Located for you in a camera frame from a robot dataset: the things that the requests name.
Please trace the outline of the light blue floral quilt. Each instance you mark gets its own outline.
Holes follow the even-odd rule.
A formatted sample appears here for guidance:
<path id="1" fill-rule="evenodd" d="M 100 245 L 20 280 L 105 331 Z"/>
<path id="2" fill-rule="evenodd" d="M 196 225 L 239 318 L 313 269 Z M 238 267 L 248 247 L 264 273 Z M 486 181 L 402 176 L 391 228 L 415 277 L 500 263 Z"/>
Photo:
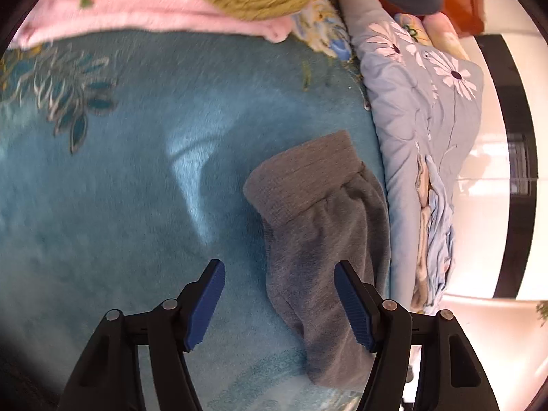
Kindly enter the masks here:
<path id="1" fill-rule="evenodd" d="M 415 43 L 378 0 L 339 2 L 385 169 L 390 295 L 411 310 L 421 210 L 418 156 L 432 157 L 454 214 L 453 187 L 479 132 L 484 77 L 469 60 Z"/>

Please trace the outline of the teal floral bed blanket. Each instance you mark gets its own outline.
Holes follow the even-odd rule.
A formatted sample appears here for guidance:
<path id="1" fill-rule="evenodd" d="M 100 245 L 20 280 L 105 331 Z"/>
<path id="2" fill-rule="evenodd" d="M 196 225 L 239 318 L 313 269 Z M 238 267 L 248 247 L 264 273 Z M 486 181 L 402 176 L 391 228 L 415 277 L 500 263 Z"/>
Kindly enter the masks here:
<path id="1" fill-rule="evenodd" d="M 312 384 L 266 298 L 262 161 L 347 130 L 383 166 L 337 0 L 280 43 L 109 31 L 1 59 L 1 406 L 53 410 L 102 315 L 144 312 L 209 260 L 227 284 L 187 358 L 206 410 L 352 410 Z"/>

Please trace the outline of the light blue shirt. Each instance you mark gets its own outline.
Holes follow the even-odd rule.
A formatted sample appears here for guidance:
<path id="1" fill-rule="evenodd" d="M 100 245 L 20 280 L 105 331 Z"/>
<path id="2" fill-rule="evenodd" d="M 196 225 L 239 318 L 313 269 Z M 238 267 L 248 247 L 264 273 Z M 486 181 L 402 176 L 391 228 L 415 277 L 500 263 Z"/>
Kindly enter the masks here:
<path id="1" fill-rule="evenodd" d="M 432 157 L 426 156 L 425 163 L 429 172 L 430 219 L 427 225 L 427 300 L 424 312 L 434 314 L 449 284 L 454 266 L 453 209 Z"/>

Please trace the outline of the pink pillow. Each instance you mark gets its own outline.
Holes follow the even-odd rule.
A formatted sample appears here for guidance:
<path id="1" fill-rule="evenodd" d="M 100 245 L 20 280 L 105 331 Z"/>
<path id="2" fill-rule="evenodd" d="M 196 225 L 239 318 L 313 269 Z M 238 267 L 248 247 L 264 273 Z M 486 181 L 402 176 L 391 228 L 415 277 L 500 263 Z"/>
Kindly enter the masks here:
<path id="1" fill-rule="evenodd" d="M 427 15 L 423 25 L 432 45 L 458 59 L 469 60 L 450 19 L 442 12 Z"/>

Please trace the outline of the floral roll pillow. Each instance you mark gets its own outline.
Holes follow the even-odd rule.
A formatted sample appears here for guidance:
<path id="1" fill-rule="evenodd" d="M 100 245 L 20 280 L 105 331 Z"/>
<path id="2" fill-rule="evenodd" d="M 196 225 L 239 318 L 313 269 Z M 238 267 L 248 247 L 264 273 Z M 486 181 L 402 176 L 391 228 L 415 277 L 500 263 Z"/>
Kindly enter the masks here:
<path id="1" fill-rule="evenodd" d="M 431 46 L 433 44 L 423 23 L 418 17 L 411 14 L 397 13 L 394 16 L 394 20 L 409 34 L 415 43 L 419 43 L 423 46 Z"/>

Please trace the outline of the beige yellow fleece garment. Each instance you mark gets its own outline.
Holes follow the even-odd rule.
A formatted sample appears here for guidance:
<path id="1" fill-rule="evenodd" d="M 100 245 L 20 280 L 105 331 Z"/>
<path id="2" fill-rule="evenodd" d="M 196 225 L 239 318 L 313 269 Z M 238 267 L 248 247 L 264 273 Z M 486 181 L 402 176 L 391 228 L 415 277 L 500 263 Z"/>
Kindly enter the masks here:
<path id="1" fill-rule="evenodd" d="M 420 202 L 419 219 L 419 240 L 417 250 L 417 263 L 415 270 L 415 284 L 411 298 L 411 310 L 422 312 L 428 300 L 427 285 L 427 244 L 428 244 L 428 224 L 431 216 L 429 207 L 429 170 L 424 156 L 418 156 L 418 174 L 415 187 Z"/>

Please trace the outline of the pink folded garment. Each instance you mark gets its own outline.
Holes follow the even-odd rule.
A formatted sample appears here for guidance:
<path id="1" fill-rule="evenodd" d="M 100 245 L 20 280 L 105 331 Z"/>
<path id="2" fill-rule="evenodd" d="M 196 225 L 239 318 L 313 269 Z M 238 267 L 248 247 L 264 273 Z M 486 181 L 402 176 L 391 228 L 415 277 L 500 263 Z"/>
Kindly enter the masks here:
<path id="1" fill-rule="evenodd" d="M 64 38 L 126 29 L 241 34 L 280 43 L 292 31 L 292 18 L 243 21 L 206 0 L 39 0 L 8 47 L 25 50 Z"/>

